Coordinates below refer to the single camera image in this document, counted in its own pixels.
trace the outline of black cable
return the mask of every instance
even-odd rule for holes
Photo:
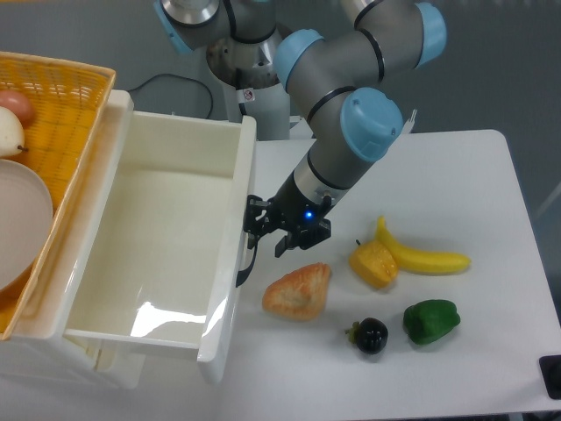
[[[249,264],[247,268],[238,271],[238,275],[236,276],[236,288],[242,285],[245,281],[247,281],[247,278],[249,278],[249,275],[253,270],[253,265],[255,264],[255,258],[257,257],[257,244],[258,243],[256,242],[255,246],[253,247],[252,262]]]
[[[132,89],[128,89],[127,92],[129,94],[131,94],[132,92],[134,92],[135,90],[141,90],[142,88],[144,88],[148,83],[160,78],[160,77],[173,77],[175,79],[181,79],[183,81],[188,81],[188,82],[194,82],[199,86],[202,86],[207,93],[209,94],[209,98],[210,98],[210,108],[209,108],[209,112],[207,112],[207,115],[205,117],[206,120],[209,119],[210,114],[212,114],[212,110],[214,109],[214,97],[212,96],[212,92],[210,91],[210,88],[205,85],[204,83],[202,83],[201,81],[197,81],[196,79],[193,79],[191,77],[186,77],[186,76],[181,76],[181,75],[174,75],[173,73],[159,73],[157,75],[152,76],[150,79],[142,82],[139,84],[139,86],[137,86],[136,88],[132,88]]]

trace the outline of toy banana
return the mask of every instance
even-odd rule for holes
[[[387,247],[400,269],[418,274],[452,274],[467,269],[472,262],[460,253],[431,252],[404,246],[386,228],[386,219],[378,218],[376,239]]]

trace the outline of toy bread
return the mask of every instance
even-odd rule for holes
[[[325,306],[331,269],[315,263],[284,275],[263,295],[263,310],[284,318],[308,321],[319,316]]]

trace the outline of white bowl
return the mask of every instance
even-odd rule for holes
[[[0,290],[33,263],[53,222],[53,202],[28,167],[0,160]]]

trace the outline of yellow bell pepper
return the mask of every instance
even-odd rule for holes
[[[349,266],[375,288],[384,288],[397,276],[394,257],[378,240],[360,245],[349,257]]]

